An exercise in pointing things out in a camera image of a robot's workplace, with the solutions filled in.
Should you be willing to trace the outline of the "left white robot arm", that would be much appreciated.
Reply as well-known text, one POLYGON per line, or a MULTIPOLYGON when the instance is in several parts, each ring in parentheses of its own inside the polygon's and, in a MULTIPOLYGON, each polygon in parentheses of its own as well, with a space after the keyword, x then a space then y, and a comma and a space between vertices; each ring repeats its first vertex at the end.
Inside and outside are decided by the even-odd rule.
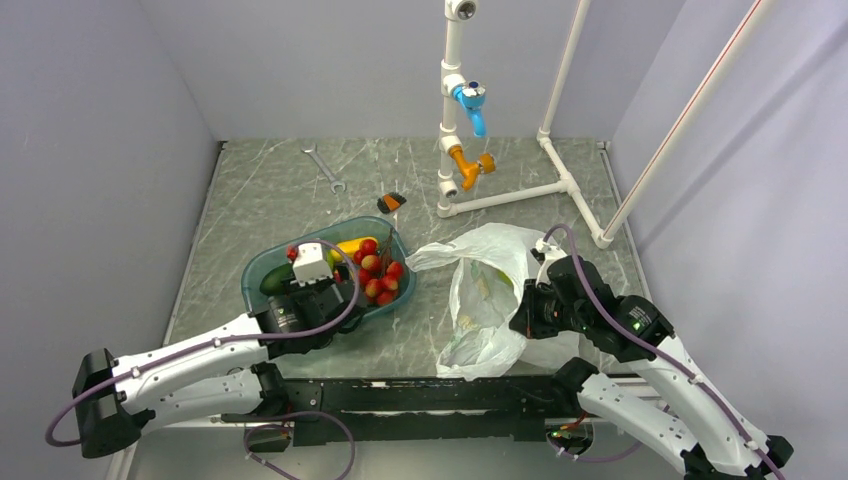
POLYGON ((199 417, 272 420, 316 409, 318 390, 286 381, 273 361, 326 347, 346 324, 359 322, 367 304, 354 281, 324 280, 157 350, 88 353, 72 387, 82 456, 108 456, 147 433, 199 417))

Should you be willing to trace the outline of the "light green fake fruit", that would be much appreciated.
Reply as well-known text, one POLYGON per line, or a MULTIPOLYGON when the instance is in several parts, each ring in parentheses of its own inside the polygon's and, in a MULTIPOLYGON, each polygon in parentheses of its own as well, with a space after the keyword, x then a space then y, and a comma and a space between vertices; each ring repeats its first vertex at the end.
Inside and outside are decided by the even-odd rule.
POLYGON ((502 270, 497 271, 498 278, 504 282, 506 285, 512 286, 513 282, 510 277, 502 270))

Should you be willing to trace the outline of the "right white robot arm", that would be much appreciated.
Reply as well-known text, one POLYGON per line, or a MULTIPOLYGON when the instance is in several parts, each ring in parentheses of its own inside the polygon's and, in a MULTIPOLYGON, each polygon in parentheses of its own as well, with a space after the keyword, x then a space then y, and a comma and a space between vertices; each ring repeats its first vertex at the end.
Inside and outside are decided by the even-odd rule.
POLYGON ((655 305, 638 295, 614 295, 581 257, 532 255, 540 270, 524 283, 511 330, 534 340, 576 333, 645 380, 669 408, 651 406, 573 357, 552 376, 557 411, 582 410, 610 421, 686 479, 765 479, 788 463, 790 442, 765 434, 728 404, 655 305))

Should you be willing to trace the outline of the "white plastic bag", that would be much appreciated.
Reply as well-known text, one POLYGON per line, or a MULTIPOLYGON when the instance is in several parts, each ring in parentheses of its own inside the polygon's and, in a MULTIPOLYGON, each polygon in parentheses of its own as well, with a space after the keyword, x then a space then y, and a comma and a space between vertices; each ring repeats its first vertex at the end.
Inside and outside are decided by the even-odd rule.
POLYGON ((438 377, 500 377, 520 360, 556 370, 580 355, 580 340, 572 332, 529 340, 509 328, 524 282, 537 277, 539 265, 530 250, 542 237, 538 230, 487 223, 445 243, 424 245, 407 257, 407 268, 416 273, 456 266, 448 298, 453 333, 437 357, 438 377), (512 286, 498 278, 498 270, 510 277, 512 286))

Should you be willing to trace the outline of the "red fake cherry bunch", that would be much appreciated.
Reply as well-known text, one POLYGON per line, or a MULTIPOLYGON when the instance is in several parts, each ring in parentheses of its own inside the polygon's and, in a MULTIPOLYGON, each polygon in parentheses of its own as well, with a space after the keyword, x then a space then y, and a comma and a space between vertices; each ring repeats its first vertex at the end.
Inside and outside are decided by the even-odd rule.
POLYGON ((382 240, 376 238, 379 249, 375 254, 365 255, 365 247, 362 247, 353 259, 347 255, 356 266, 357 278, 366 299, 377 307, 388 306, 397 299, 405 275, 405 267, 394 259, 392 253, 395 238, 396 230, 390 228, 382 240))

